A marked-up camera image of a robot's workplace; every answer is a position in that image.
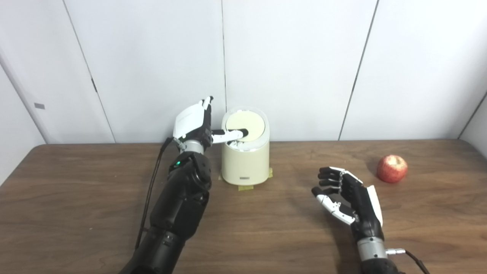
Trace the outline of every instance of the round lid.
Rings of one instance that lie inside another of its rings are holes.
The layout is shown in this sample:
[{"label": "round lid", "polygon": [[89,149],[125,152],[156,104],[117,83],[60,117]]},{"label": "round lid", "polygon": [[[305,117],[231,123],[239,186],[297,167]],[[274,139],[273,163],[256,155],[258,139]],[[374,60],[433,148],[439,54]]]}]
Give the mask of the round lid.
[{"label": "round lid", "polygon": [[248,130],[248,135],[238,141],[251,142],[262,136],[265,122],[259,114],[253,111],[240,110],[228,117],[225,127],[227,130],[245,128]]}]

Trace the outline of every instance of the robotic arm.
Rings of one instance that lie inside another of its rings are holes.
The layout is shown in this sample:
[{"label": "robotic arm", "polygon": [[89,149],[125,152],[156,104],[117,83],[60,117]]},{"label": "robotic arm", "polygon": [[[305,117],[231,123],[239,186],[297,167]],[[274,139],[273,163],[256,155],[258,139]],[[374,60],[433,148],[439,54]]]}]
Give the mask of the robotic arm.
[{"label": "robotic arm", "polygon": [[[350,226],[357,244],[363,274],[403,274],[388,255],[406,253],[421,270],[429,274],[423,263],[404,249],[385,249],[382,232],[382,211],[375,187],[363,182],[349,171],[336,167],[320,168],[319,185],[311,192],[333,216]],[[341,195],[350,207],[337,202],[330,195]]]},{"label": "robotic arm", "polygon": [[[180,155],[169,166],[167,183],[150,214],[150,228],[120,274],[171,274],[185,242],[196,232],[205,212],[211,188],[210,162],[203,153],[213,143],[231,141],[248,134],[247,130],[213,131],[211,101],[207,97],[185,110],[176,118],[173,138],[161,148],[152,176],[148,199],[162,152],[172,141]],[[145,223],[148,200],[144,210]]]}]

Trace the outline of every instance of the cable connector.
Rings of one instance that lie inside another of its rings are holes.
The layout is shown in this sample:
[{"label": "cable connector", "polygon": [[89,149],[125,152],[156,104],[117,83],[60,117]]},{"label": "cable connector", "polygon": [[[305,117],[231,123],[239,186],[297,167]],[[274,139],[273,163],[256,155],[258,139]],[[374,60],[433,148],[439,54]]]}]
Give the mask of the cable connector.
[{"label": "cable connector", "polygon": [[397,254],[404,254],[406,250],[403,248],[388,248],[386,249],[387,255],[397,255]]}]

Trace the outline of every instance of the black cable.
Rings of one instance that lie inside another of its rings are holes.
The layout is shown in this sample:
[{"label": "black cable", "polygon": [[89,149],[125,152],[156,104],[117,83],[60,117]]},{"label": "black cable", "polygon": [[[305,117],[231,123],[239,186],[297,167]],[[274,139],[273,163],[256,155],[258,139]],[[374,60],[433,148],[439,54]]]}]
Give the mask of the black cable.
[{"label": "black cable", "polygon": [[406,250],[406,254],[415,261],[415,263],[419,266],[419,268],[423,271],[424,274],[430,274],[430,272],[426,269],[426,266],[423,264],[423,262],[420,259],[416,258],[416,256],[414,256],[411,252],[407,250]]},{"label": "black cable", "polygon": [[152,172],[152,178],[150,179],[149,183],[149,190],[147,191],[146,197],[146,204],[144,205],[144,212],[142,213],[142,221],[140,222],[140,229],[139,234],[137,235],[137,242],[135,243],[135,249],[139,248],[140,240],[142,238],[142,232],[144,231],[144,226],[146,224],[146,217],[147,217],[147,210],[149,209],[149,202],[150,202],[150,195],[152,194],[152,188],[154,186],[155,177],[157,175],[157,171],[159,170],[159,165],[161,164],[162,153],[164,153],[165,149],[171,144],[172,138],[168,137],[166,141],[161,146],[161,150],[159,151],[159,155],[157,156],[157,160],[155,162],[154,171]]}]

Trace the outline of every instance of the small gray label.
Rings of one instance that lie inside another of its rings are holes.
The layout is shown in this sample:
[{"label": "small gray label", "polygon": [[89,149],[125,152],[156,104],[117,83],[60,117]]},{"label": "small gray label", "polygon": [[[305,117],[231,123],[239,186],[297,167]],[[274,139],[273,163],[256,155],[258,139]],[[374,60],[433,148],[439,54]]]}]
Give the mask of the small gray label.
[{"label": "small gray label", "polygon": [[44,106],[44,104],[39,104],[39,103],[34,103],[34,107],[35,108],[38,108],[38,109],[46,109],[46,107]]}]

